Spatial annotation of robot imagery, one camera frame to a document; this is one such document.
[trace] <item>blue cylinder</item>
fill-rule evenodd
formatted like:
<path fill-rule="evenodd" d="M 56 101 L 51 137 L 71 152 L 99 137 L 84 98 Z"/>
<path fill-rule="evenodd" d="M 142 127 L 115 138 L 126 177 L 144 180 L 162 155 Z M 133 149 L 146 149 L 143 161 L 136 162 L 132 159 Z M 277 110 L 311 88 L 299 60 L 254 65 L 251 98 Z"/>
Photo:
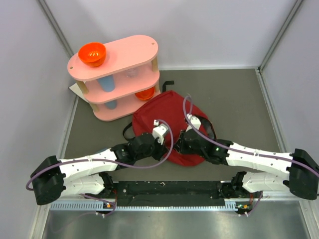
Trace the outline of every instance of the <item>blue cylinder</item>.
<path fill-rule="evenodd" d="M 117 102 L 116 102 L 116 100 L 114 100 L 114 101 L 106 102 L 106 103 L 104 103 L 104 104 L 105 104 L 105 106 L 106 106 L 107 108 L 113 110 L 113 109 L 116 108 Z"/>
<path fill-rule="evenodd" d="M 101 85 L 102 89 L 106 92 L 111 92 L 112 90 L 115 89 L 113 75 L 99 78 L 98 82 Z"/>

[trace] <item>red backpack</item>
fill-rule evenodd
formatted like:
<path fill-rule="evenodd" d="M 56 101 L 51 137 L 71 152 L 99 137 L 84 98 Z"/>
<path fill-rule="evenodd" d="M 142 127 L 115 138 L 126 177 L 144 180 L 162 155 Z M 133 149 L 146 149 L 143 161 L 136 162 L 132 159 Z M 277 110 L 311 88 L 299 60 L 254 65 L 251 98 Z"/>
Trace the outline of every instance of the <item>red backpack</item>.
<path fill-rule="evenodd" d="M 177 142 L 179 134 L 182 130 L 187 129 L 187 122 L 185 121 L 182 104 L 184 98 L 175 91 L 164 92 L 140 107 L 133 114 L 132 123 L 127 125 L 123 130 L 123 136 L 128 128 L 133 125 L 133 131 L 136 136 L 141 135 L 144 132 L 152 133 L 154 128 L 154 120 L 166 121 L 172 132 L 174 143 Z M 187 102 L 186 108 L 189 109 L 190 103 Z M 211 139 L 216 139 L 214 128 L 210 121 L 198 107 L 193 106 L 192 115 L 197 116 L 201 121 L 200 131 Z M 165 146 L 170 147 L 170 136 L 165 137 Z M 168 158 L 169 161 L 183 165 L 183 166 L 196 166 L 204 161 L 204 159 L 198 155 L 182 155 L 174 150 Z"/>

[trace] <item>black strap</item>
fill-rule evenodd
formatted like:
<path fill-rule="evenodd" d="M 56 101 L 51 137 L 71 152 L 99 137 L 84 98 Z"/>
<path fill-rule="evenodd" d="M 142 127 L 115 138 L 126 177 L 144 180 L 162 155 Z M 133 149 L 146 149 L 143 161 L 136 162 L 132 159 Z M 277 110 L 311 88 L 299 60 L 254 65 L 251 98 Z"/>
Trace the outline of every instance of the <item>black strap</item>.
<path fill-rule="evenodd" d="M 211 124 L 211 122 L 202 116 L 197 116 L 197 115 L 194 115 L 194 116 L 196 116 L 200 120 L 200 123 L 203 125 L 205 131 L 207 132 L 208 137 L 210 139 L 217 139 L 214 127 Z"/>
<path fill-rule="evenodd" d="M 166 91 L 166 86 L 167 85 L 174 85 L 174 84 L 175 84 L 174 81 L 165 81 L 163 86 L 162 86 L 161 92 L 163 93 L 163 92 Z"/>
<path fill-rule="evenodd" d="M 132 125 L 133 125 L 132 122 L 129 123 L 129 124 L 124 128 L 123 133 L 122 133 L 124 139 L 126 139 L 126 141 L 128 141 L 128 142 L 132 141 L 132 140 L 135 138 L 135 137 L 133 137 L 133 138 L 127 138 L 127 137 L 125 137 L 125 132 L 126 132 L 130 127 L 132 127 Z"/>

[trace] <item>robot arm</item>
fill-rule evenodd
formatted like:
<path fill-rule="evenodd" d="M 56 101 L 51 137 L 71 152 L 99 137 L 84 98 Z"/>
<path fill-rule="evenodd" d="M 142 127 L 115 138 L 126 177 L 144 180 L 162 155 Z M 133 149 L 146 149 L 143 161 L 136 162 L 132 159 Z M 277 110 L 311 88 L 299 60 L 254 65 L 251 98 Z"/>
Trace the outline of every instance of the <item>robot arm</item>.
<path fill-rule="evenodd" d="M 192 124 L 196 123 L 193 124 L 193 127 L 199 130 L 200 121 L 195 116 L 188 115 L 188 117 Z M 310 171 L 292 163 L 292 161 L 297 161 L 319 173 L 319 166 L 306 151 L 296 149 L 294 153 L 276 153 L 248 148 L 227 140 L 217 139 L 216 141 L 228 149 L 208 142 L 192 127 L 188 127 L 185 132 L 181 133 L 177 148 L 181 154 L 195 153 L 213 164 L 242 166 L 263 171 L 260 173 L 237 173 L 232 180 L 234 193 L 230 194 L 230 197 L 236 195 L 236 192 L 244 190 L 250 193 L 290 191 L 300 198 L 308 200 L 317 198 L 319 179 Z M 248 152 L 250 155 L 240 153 L 238 150 Z M 286 158 L 288 161 L 278 160 L 276 157 Z"/>
<path fill-rule="evenodd" d="M 200 120 L 194 116 L 190 117 L 192 124 L 199 129 Z M 32 181 L 37 204 L 48 204 L 59 197 L 75 194 L 108 196 L 113 190 L 113 182 L 106 172 L 125 168 L 127 164 L 134 165 L 136 161 L 150 156 L 160 160 L 167 153 L 164 145 L 167 132 L 168 128 L 161 124 L 153 129 L 152 134 L 143 133 L 129 143 L 119 144 L 93 155 L 61 160 L 57 160 L 55 156 L 46 158 L 31 178 L 49 166 L 61 162 L 68 164 L 55 167 Z M 274 153 L 247 148 L 227 140 L 217 139 L 216 142 L 228 149 L 203 139 L 189 126 L 186 131 L 181 132 L 174 148 L 181 154 L 200 155 L 212 164 L 243 166 L 263 171 L 237 173 L 230 184 L 222 184 L 220 188 L 220 193 L 225 198 L 246 197 L 258 191 L 290 191 L 300 198 L 317 198 L 319 180 L 314 174 L 289 161 L 267 157 L 285 157 L 319 172 L 319 166 L 304 150 L 296 149 L 293 154 Z M 250 152 L 251 155 L 232 149 Z M 98 159 L 107 159 L 108 162 L 97 161 Z"/>
<path fill-rule="evenodd" d="M 167 126 L 161 124 L 153 129 L 152 134 L 143 133 L 129 143 L 118 144 L 93 155 L 60 160 L 55 156 L 46 158 L 31 174 L 31 178 L 47 167 L 65 162 L 68 164 L 55 167 L 32 181 L 37 204 L 44 205 L 62 196 L 81 193 L 97 195 L 104 192 L 108 195 L 113 182 L 105 172 L 125 168 L 123 165 L 134 165 L 146 157 L 160 160 L 167 153 L 163 144 L 167 132 Z"/>

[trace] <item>pink wooden shelf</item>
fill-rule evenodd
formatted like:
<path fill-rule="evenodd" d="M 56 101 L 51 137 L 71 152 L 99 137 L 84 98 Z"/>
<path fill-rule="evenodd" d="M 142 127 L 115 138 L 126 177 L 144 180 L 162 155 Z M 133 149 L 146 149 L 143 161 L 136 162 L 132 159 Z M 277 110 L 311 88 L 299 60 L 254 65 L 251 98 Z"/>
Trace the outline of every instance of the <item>pink wooden shelf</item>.
<path fill-rule="evenodd" d="M 152 71 L 151 63 L 138 67 L 137 71 L 137 76 L 132 78 L 127 77 L 126 72 L 114 74 L 115 89 L 111 92 L 103 91 L 98 81 L 86 82 L 85 85 L 89 93 L 84 94 L 85 99 L 94 104 L 105 103 L 146 90 L 154 86 L 160 78 L 159 71 Z"/>
<path fill-rule="evenodd" d="M 78 81 L 93 81 L 152 61 L 159 50 L 156 41 L 135 35 L 104 44 L 107 57 L 99 67 L 85 65 L 76 53 L 68 62 L 69 74 Z"/>
<path fill-rule="evenodd" d="M 160 91 L 155 92 L 155 96 L 159 95 Z M 139 107 L 144 105 L 147 101 L 139 100 L 135 95 L 129 95 L 117 100 L 115 109 L 110 110 L 104 104 L 97 105 L 98 112 L 94 112 L 95 116 L 102 121 L 112 121 L 118 118 L 128 116 L 134 113 Z"/>

